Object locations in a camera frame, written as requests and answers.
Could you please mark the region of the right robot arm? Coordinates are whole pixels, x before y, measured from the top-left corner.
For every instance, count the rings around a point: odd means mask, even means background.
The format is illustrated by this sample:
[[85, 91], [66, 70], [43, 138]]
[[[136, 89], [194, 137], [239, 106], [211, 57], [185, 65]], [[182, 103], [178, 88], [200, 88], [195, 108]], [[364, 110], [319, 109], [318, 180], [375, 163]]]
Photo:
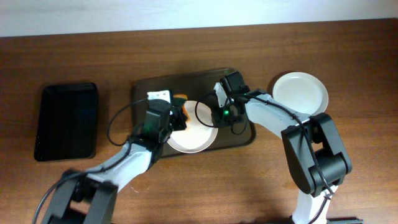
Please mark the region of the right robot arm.
[[215, 90], [219, 109], [217, 126], [231, 125], [236, 107], [252, 123], [281, 138], [290, 175], [299, 189], [291, 223], [330, 223], [326, 214], [332, 197], [351, 170], [352, 163], [332, 118], [325, 113], [307, 115], [276, 102], [261, 91]]

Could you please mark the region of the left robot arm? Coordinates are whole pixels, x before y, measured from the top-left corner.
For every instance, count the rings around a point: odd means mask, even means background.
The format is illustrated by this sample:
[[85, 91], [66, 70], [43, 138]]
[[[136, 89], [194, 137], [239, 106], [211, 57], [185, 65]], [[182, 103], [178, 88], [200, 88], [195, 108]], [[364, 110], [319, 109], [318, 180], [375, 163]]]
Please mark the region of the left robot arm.
[[42, 223], [111, 223], [118, 192], [159, 160], [172, 131], [184, 130], [187, 120], [183, 106], [151, 102], [117, 154], [88, 170], [66, 171], [46, 191], [38, 206], [50, 200]]

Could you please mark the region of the green orange sponge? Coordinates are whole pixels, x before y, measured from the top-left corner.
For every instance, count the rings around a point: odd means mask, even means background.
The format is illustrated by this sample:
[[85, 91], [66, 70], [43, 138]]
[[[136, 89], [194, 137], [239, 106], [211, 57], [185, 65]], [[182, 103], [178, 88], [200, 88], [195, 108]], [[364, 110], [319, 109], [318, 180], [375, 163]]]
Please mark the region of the green orange sponge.
[[173, 95], [173, 98], [174, 98], [174, 107], [176, 107], [179, 110], [183, 120], [188, 121], [190, 117], [185, 109], [185, 103], [188, 100], [188, 96], [184, 94], [176, 94]]

